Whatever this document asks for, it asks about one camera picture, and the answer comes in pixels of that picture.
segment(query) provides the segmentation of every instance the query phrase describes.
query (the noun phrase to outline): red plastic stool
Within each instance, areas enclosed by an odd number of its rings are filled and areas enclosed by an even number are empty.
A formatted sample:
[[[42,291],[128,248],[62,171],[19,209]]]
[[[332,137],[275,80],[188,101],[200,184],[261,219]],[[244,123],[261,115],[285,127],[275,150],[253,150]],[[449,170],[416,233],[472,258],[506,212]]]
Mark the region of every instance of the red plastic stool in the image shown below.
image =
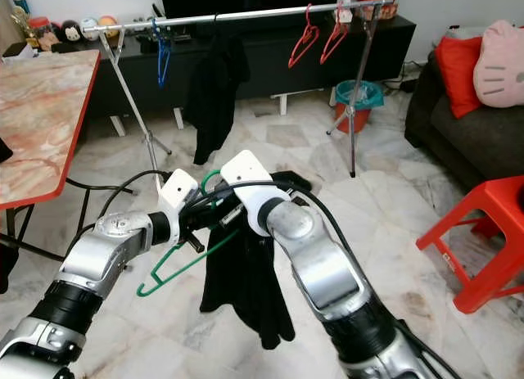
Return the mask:
[[[457,309],[470,314],[490,299],[524,292],[524,286],[502,290],[524,269],[524,211],[517,194],[524,186],[524,176],[485,182],[472,189],[460,203],[429,232],[417,240],[418,249],[435,244],[451,267],[463,289],[454,298]],[[486,217],[461,219],[472,210],[482,210]],[[440,239],[453,226],[474,223],[472,232],[490,238],[499,232],[506,237],[504,248],[474,277],[470,278],[449,247]]]

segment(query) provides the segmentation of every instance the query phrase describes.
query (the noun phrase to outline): floor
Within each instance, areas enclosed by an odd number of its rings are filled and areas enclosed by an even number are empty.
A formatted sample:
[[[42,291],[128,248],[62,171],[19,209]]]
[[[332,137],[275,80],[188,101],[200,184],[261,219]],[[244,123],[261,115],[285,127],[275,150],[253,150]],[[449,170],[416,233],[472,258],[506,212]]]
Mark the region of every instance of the floor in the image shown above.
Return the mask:
[[[457,283],[436,255],[414,245],[456,203],[464,192],[445,168],[404,140],[409,96],[394,92],[371,114],[358,135],[357,178],[349,178],[348,140],[325,134],[333,110],[329,94],[312,92],[288,98],[288,115],[278,115],[274,100],[237,104],[228,140],[203,165],[192,164],[196,131],[176,129],[168,114],[147,115],[160,140],[173,149],[158,151],[160,168],[182,168],[201,179],[242,149],[252,150],[270,171],[293,169],[314,183],[318,197],[337,217],[371,283],[389,309],[407,320],[413,331],[456,368],[464,379],[524,377],[524,305],[517,297],[491,301],[475,314],[461,314],[453,305]],[[93,121],[87,142],[74,158],[70,177],[83,183],[116,184],[149,169],[138,126],[129,117],[129,131],[118,138],[109,120]],[[133,184],[137,196],[121,195],[112,211],[156,206],[151,177]],[[75,234],[82,192],[66,186],[63,194],[38,205],[26,241],[63,253]],[[92,222],[106,193],[93,195],[87,221]],[[474,268],[492,255],[486,241],[466,228],[446,237]],[[136,297],[141,282],[165,246],[135,259],[95,317],[79,361],[78,378],[327,378],[342,379],[337,357],[322,326],[309,311],[291,278],[289,264],[276,250],[275,268],[296,329],[293,342],[276,350],[261,348],[257,334],[223,307],[199,314],[205,264],[147,298]],[[195,258],[190,248],[174,255],[165,274]],[[52,280],[58,264],[21,252],[8,293],[0,296],[0,334],[28,314]]]

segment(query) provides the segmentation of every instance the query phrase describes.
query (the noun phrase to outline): blue bin liner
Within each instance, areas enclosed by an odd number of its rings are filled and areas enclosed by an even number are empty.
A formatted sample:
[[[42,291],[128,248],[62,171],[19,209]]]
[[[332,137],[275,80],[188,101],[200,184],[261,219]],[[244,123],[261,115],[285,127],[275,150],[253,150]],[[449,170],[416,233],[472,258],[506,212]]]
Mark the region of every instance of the blue bin liner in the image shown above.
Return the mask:
[[[337,102],[349,105],[350,97],[355,88],[354,80],[346,80],[337,84],[336,96]],[[355,103],[355,110],[362,111],[384,105],[384,93],[380,86],[375,83],[362,81],[360,82],[359,96]]]

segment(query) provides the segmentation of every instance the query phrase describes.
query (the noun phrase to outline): hello kitty cushion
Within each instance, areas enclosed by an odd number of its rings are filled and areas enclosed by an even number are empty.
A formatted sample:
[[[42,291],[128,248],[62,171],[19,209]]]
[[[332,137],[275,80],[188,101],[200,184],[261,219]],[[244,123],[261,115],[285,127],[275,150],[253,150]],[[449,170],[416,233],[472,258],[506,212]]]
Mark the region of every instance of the hello kitty cushion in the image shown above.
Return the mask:
[[[473,84],[487,106],[524,104],[524,29],[499,20],[484,32]]]

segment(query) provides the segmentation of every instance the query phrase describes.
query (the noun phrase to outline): orange bucket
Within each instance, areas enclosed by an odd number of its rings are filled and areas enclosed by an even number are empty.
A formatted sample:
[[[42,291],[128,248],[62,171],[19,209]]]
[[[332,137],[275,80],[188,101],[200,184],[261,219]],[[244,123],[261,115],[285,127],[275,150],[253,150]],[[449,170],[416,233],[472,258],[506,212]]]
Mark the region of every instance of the orange bucket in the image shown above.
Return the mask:
[[[342,113],[346,110],[346,104],[342,102],[337,102],[337,106],[335,107],[335,120],[337,120]],[[363,109],[361,111],[355,112],[355,117],[353,118],[355,122],[355,133],[360,132],[362,129],[364,129],[364,126],[368,122],[369,119],[369,113],[371,113],[371,109]],[[342,121],[337,129],[339,131],[349,133],[350,131],[350,119],[344,119]]]

